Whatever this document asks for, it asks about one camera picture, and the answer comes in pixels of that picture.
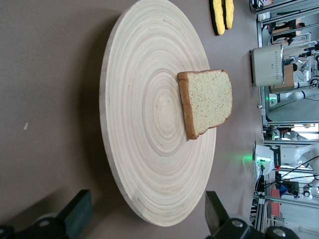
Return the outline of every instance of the screw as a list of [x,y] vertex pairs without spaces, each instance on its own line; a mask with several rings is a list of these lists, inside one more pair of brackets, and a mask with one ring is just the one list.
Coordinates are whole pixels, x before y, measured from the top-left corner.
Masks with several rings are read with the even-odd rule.
[[239,221],[239,220],[233,220],[232,221],[232,224],[235,226],[235,227],[238,227],[238,228],[242,228],[244,226],[244,224]]
[[274,232],[276,235],[280,236],[280,237],[283,237],[283,238],[286,237],[286,233],[285,233],[283,230],[281,230],[280,228],[275,228],[275,229],[273,230],[273,232]]
[[44,221],[42,221],[42,222],[39,223],[39,227],[45,227],[45,226],[47,226],[47,225],[49,225],[49,224],[50,224],[49,221],[44,220]]

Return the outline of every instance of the wooden cutting board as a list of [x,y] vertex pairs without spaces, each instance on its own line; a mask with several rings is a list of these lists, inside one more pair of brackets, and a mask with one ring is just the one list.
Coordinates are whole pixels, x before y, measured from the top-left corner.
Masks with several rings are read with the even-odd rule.
[[127,203],[150,223],[181,222],[205,190],[216,129],[187,139],[177,74],[207,69],[195,29],[167,0],[134,4],[108,40],[100,82],[105,151]]

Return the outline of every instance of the brown box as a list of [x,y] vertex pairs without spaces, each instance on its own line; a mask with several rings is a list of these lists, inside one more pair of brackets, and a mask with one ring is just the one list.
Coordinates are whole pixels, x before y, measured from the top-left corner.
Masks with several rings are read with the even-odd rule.
[[271,93],[277,93],[282,91],[291,91],[295,87],[294,83],[294,69],[293,65],[287,65],[284,67],[284,84],[270,86]]

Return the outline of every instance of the wood grain ring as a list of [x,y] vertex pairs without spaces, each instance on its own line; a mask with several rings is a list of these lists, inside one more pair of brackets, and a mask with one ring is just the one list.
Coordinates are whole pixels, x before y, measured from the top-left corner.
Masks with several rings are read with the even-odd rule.
[[100,83],[105,150],[124,198],[150,223],[181,222],[205,190],[216,129],[187,140],[177,74],[207,69],[195,29],[167,0],[134,4],[108,40]]

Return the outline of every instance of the bread crust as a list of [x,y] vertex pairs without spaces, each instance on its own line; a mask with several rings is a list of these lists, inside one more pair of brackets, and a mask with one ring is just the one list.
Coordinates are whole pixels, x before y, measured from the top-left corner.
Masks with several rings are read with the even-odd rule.
[[[187,71],[187,72],[179,72],[177,75],[178,84],[179,84],[179,91],[180,91],[180,97],[183,105],[183,111],[184,111],[184,121],[185,121],[185,129],[186,129],[186,135],[189,139],[197,139],[200,135],[207,132],[207,130],[211,128],[218,127],[225,123],[225,121],[231,116],[233,105],[231,105],[230,114],[224,119],[224,121],[220,124],[213,125],[209,128],[207,128],[204,132],[199,132],[196,134],[195,128],[194,128],[194,121],[193,121],[193,110],[192,105],[190,102],[189,97],[189,79],[188,74],[200,74],[203,72],[213,72],[213,71],[221,71],[227,74],[228,78],[228,72],[226,70],[205,70],[205,71]],[[232,87],[230,89],[231,91],[231,101],[233,101],[233,90]]]

